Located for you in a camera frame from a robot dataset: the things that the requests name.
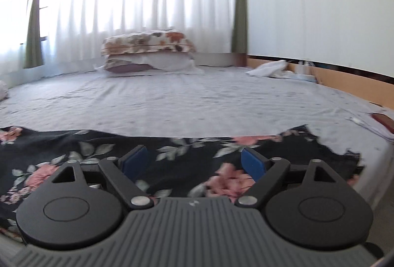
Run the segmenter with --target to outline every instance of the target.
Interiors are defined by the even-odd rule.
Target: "bed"
[[[355,189],[375,207],[394,176],[393,145],[346,120],[394,111],[296,80],[247,76],[246,68],[204,74],[106,78],[90,72],[15,87],[0,103],[0,127],[94,129],[125,136],[222,137],[278,134],[307,124],[335,153],[359,152]]]

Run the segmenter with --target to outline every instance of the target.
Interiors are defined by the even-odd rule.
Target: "black cloth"
[[[337,155],[320,145],[306,125],[277,136],[224,138],[124,137],[92,130],[39,132],[23,128],[16,140],[0,145],[0,227],[16,229],[17,207],[34,192],[37,180],[65,161],[76,159],[83,165],[106,157],[120,158],[141,144],[147,147],[149,165],[138,179],[149,194],[166,191],[174,197],[186,197],[224,162],[241,169],[240,151],[245,145],[266,158],[283,157],[292,164],[307,165],[311,159],[321,159],[344,179],[353,175],[360,159],[357,153]]]

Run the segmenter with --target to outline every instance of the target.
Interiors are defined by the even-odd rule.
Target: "wooden headboard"
[[[270,62],[262,59],[247,59],[247,66],[256,68]],[[294,71],[295,64],[288,64],[288,69]],[[348,92],[375,104],[394,109],[394,85],[379,80],[352,75],[341,71],[311,67],[313,74],[327,87]]]

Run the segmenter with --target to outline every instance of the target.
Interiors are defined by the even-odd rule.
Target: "bed sheet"
[[[0,102],[0,127],[221,137],[277,134],[307,124],[335,153],[361,153],[366,169],[355,189],[375,207],[394,175],[393,145],[345,117],[369,120],[366,112],[382,109],[332,88],[251,77],[246,70],[204,67],[198,75],[122,78],[91,72],[43,79],[9,91],[10,98]],[[383,112],[394,117],[392,110]]]

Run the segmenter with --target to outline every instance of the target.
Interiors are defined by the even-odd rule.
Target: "floral pillow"
[[[133,54],[139,52],[194,52],[194,44],[178,30],[153,30],[113,36],[104,40],[101,54]]]

